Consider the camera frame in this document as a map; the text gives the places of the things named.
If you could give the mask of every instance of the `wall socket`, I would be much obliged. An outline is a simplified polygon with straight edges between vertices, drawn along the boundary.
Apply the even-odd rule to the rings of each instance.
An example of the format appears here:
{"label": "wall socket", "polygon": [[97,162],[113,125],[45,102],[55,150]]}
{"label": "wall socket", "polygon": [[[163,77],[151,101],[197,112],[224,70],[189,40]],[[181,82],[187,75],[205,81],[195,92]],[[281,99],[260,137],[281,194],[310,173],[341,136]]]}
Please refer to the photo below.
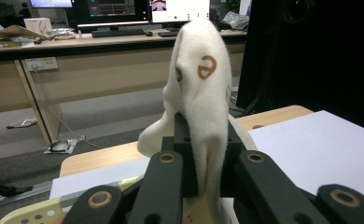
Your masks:
{"label": "wall socket", "polygon": [[39,70],[57,69],[58,64],[55,57],[25,59],[28,70],[34,71],[35,68]]}

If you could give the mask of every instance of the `brown symbol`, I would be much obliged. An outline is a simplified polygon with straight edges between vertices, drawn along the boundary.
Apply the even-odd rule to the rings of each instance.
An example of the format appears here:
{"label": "brown symbol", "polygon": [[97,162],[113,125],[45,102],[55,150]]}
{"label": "brown symbol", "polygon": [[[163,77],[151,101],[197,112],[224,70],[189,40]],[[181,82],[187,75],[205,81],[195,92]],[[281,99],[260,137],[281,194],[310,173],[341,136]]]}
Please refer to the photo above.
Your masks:
{"label": "brown symbol", "polygon": [[180,68],[176,68],[176,81],[180,82],[182,81],[182,71]]}
{"label": "brown symbol", "polygon": [[215,58],[213,58],[212,56],[209,56],[209,55],[203,56],[202,60],[203,61],[209,60],[212,63],[211,67],[205,67],[205,66],[199,65],[199,67],[197,68],[197,73],[199,74],[199,77],[201,79],[207,79],[217,69],[217,60],[215,60]]}

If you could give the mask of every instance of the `cable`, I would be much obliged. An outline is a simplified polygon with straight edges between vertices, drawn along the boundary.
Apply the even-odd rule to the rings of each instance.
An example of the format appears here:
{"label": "cable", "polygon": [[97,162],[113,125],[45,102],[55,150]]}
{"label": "cable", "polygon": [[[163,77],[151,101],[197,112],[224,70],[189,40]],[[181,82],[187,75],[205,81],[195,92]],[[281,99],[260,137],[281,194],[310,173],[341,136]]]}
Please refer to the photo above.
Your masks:
{"label": "cable", "polygon": [[232,102],[234,105],[236,105],[236,104],[237,104],[237,96],[236,96],[236,95],[234,95],[232,92],[231,92],[231,102]]}
{"label": "cable", "polygon": [[[25,124],[25,121],[27,121],[27,120],[30,120],[31,122],[30,123],[28,123],[28,124]],[[12,124],[9,124],[8,126],[7,126],[7,129],[15,129],[15,128],[28,128],[28,127],[31,127],[31,126],[34,126],[34,125],[36,125],[37,124],[37,120],[36,120],[36,118],[33,118],[33,119],[21,119],[21,120],[19,120],[19,121],[17,121],[17,122],[14,122],[14,123],[12,123]]]}
{"label": "cable", "polygon": [[[34,72],[35,72],[35,74],[36,74],[36,77],[37,77],[37,80],[39,81],[39,84],[40,84],[40,86],[42,87],[42,90],[43,90],[43,93],[44,93],[44,96],[45,96],[45,99],[47,100],[47,101],[49,101],[49,98],[48,98],[48,94],[46,93],[46,90],[45,90],[45,87],[44,87],[44,85],[43,85],[43,82],[42,82],[42,79],[40,78],[40,75],[37,73],[37,64],[33,64],[33,69],[34,69]],[[49,109],[50,109],[50,111],[51,111],[51,113],[54,115],[54,117],[56,117],[56,119],[58,119],[64,126],[65,126],[65,128],[67,128],[68,130],[69,130],[69,132],[71,132],[71,133],[73,133],[73,134],[75,134],[76,136],[78,136],[79,137],[79,139],[80,139],[80,136],[82,135],[82,134],[78,134],[78,133],[76,133],[76,132],[74,132],[74,131],[72,131],[72,129],[71,128],[69,128],[69,126],[59,117],[59,116],[57,116],[57,114],[56,114],[56,112],[54,112],[54,110],[51,108],[51,105],[49,105]],[[93,146],[93,147],[98,147],[98,148],[100,148],[100,149],[102,149],[102,148],[105,148],[105,147],[100,147],[100,146],[97,146],[97,145],[95,145],[95,144],[93,144],[93,143],[91,143],[91,142],[89,142],[87,139],[86,139],[86,137],[85,138],[83,138],[82,139],[83,141],[85,141],[87,144],[89,144],[89,145],[91,145],[91,146]]]}
{"label": "cable", "polygon": [[34,126],[34,125],[37,123],[37,121],[36,121],[36,122],[31,122],[31,123],[30,123],[30,124],[28,124],[28,125],[24,125],[24,126],[20,126],[20,127],[16,127],[16,126],[14,126],[15,124],[25,122],[26,120],[28,120],[28,119],[20,119],[19,121],[16,121],[16,122],[14,122],[14,123],[11,123],[11,124],[9,124],[9,125],[7,126],[7,128],[6,128],[6,129],[1,128],[1,129],[0,129],[0,133],[2,133],[2,134],[3,134],[3,133],[7,130],[7,129],[28,128],[28,127]]}
{"label": "cable", "polygon": [[240,108],[229,108],[229,110],[233,110],[233,111],[237,111],[240,112],[240,114],[238,115],[232,115],[235,119],[240,118],[243,116],[244,110],[240,109]]}

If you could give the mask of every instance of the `desk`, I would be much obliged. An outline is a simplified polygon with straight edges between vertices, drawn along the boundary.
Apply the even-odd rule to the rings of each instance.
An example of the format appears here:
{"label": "desk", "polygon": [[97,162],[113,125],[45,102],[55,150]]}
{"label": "desk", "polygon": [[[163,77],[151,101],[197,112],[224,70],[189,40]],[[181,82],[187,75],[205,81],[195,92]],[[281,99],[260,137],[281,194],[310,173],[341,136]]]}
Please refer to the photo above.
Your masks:
{"label": "desk", "polygon": [[[232,73],[240,76],[246,35],[241,31],[222,31],[221,35],[230,54]],[[165,86],[174,42],[175,37],[83,35],[44,41],[32,48],[0,49],[0,66],[6,69],[0,73],[13,78],[12,86],[18,92],[0,94],[0,112],[34,107],[50,145],[58,136],[63,113],[60,103]],[[24,60],[46,57],[56,57],[58,69],[36,74],[29,71]],[[8,90],[10,85],[5,86],[1,77],[0,90]]]}
{"label": "desk", "polygon": [[[239,118],[238,121],[247,129],[252,130],[256,125],[271,125],[288,119],[313,113],[299,105],[291,105],[259,114]],[[63,161],[60,177],[98,169],[118,163],[132,161],[144,157],[136,149],[136,142],[108,147],[93,152],[72,156]]]}

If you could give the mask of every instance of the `computer monitor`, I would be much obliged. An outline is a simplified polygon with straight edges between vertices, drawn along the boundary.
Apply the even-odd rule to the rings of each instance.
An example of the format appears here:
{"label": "computer monitor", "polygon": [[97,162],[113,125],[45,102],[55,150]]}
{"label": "computer monitor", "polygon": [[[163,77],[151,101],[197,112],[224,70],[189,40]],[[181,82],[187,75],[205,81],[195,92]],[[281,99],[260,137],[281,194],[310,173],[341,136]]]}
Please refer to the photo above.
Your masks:
{"label": "computer monitor", "polygon": [[148,0],[152,23],[188,22],[209,18],[210,0]]}
{"label": "computer monitor", "polygon": [[30,0],[32,8],[72,7],[71,0]]}
{"label": "computer monitor", "polygon": [[82,32],[149,23],[147,0],[73,0],[72,6]]}

